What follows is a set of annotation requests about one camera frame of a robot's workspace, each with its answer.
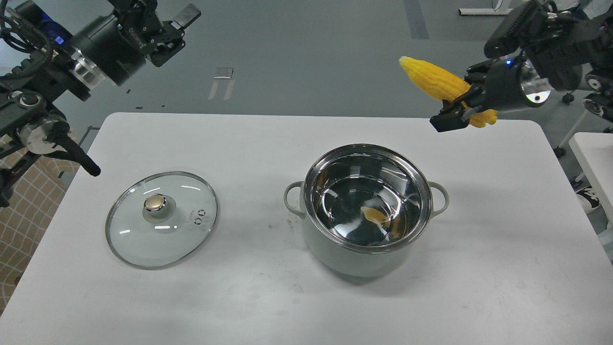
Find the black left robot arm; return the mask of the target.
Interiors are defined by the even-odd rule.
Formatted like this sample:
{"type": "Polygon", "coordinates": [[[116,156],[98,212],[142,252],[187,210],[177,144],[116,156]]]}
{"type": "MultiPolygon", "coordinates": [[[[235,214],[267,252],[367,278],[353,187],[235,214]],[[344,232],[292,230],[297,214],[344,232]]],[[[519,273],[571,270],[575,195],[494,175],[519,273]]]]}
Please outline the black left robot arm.
{"type": "Polygon", "coordinates": [[[164,65],[185,46],[185,30],[201,11],[193,4],[162,21],[155,0],[112,0],[112,12],[95,18],[75,35],[32,0],[15,9],[1,2],[1,39],[28,54],[1,77],[2,159],[25,150],[10,168],[1,169],[1,207],[8,207],[13,186],[40,157],[68,160],[90,175],[101,170],[69,137],[70,126],[54,101],[70,92],[85,101],[101,81],[122,85],[146,61],[164,65]]]}

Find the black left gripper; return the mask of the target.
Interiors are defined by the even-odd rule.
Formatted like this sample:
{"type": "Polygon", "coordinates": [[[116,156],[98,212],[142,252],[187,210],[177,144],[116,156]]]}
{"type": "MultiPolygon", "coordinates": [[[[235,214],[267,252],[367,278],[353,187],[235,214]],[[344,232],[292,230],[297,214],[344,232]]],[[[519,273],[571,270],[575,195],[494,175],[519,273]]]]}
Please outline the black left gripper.
{"type": "Polygon", "coordinates": [[[74,37],[75,52],[89,59],[115,85],[122,85],[144,65],[146,59],[163,66],[185,46],[185,30],[202,12],[188,4],[173,19],[163,21],[156,15],[156,0],[110,0],[113,11],[97,17],[74,37]],[[160,34],[146,39],[160,29],[160,34]]]}

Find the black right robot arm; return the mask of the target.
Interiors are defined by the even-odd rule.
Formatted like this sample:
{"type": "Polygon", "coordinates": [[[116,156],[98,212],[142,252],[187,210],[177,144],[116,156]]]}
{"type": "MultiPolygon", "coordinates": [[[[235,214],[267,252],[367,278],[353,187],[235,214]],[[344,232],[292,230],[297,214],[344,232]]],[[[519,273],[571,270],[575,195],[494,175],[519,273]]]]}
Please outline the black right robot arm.
{"type": "Polygon", "coordinates": [[[469,90],[443,101],[436,131],[463,129],[484,111],[545,104],[551,91],[588,90],[585,109],[612,120],[612,11],[579,20],[551,0],[512,10],[484,45],[486,61],[467,68],[469,90]]]}

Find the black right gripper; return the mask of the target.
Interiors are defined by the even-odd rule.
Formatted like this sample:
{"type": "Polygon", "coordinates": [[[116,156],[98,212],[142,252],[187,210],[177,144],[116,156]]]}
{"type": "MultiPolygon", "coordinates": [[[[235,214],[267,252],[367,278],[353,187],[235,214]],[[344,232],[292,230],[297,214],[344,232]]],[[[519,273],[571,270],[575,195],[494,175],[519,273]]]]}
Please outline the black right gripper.
{"type": "Polygon", "coordinates": [[[551,92],[549,80],[540,77],[522,54],[469,66],[464,80],[471,85],[469,91],[451,101],[444,100],[438,115],[431,117],[436,131],[464,129],[468,125],[485,127],[489,124],[487,110],[515,112],[538,108],[551,92]]]}

